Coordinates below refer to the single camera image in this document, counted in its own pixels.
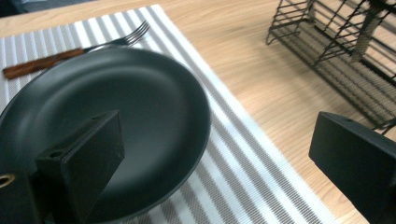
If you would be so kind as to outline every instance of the fork handle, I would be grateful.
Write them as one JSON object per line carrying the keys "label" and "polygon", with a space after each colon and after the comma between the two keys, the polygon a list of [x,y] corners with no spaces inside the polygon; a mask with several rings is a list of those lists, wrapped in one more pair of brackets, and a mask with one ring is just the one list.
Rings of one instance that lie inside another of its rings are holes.
{"label": "fork handle", "polygon": [[57,62],[76,57],[84,53],[83,49],[72,49],[46,58],[37,59],[27,63],[20,63],[3,69],[6,78],[12,79],[21,77],[45,68],[50,68]]}

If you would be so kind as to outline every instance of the wooden table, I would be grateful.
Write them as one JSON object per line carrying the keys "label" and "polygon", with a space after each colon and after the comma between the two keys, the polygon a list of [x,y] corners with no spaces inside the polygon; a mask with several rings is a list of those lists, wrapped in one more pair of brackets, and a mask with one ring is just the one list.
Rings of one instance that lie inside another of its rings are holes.
{"label": "wooden table", "polygon": [[[0,36],[153,4],[161,5],[337,219],[367,223],[307,154],[319,111],[370,123],[281,44],[265,45],[278,0],[99,0],[1,19]],[[396,140],[396,130],[387,137]]]}

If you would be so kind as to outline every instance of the fork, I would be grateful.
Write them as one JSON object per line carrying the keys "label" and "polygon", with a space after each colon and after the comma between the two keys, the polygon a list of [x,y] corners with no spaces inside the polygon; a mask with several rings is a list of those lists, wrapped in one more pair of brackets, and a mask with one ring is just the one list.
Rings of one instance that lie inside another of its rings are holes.
{"label": "fork", "polygon": [[104,49],[111,46],[123,46],[123,47],[131,47],[137,41],[141,39],[141,37],[149,30],[149,23],[143,21],[142,24],[137,27],[133,32],[130,34],[121,37],[119,39],[112,40],[105,44],[92,46],[89,48],[78,48],[78,49],[71,49],[56,55],[52,55],[46,58],[37,59],[34,61],[30,61],[27,63],[20,63],[17,65],[13,65],[3,69],[3,75],[8,78],[16,78],[21,77],[36,71],[40,71],[42,69],[50,68],[56,63],[76,57],[78,55],[89,53],[98,49]]}

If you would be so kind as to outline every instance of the dish rack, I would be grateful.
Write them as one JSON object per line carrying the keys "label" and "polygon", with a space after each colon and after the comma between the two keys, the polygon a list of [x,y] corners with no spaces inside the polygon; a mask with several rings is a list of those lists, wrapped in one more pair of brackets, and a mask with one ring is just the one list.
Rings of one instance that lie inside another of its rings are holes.
{"label": "dish rack", "polygon": [[266,38],[279,40],[376,129],[396,125],[396,1],[281,0]]}

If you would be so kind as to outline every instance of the black plate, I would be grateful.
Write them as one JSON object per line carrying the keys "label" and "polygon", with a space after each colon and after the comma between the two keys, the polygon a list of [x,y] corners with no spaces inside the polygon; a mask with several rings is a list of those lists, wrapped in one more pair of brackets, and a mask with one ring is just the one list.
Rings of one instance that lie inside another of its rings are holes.
{"label": "black plate", "polygon": [[120,111],[125,159],[90,221],[138,215],[169,197],[205,151],[202,87],[183,66],[139,49],[104,49],[66,61],[26,85],[0,118],[0,171],[36,171],[35,156],[85,119]]}

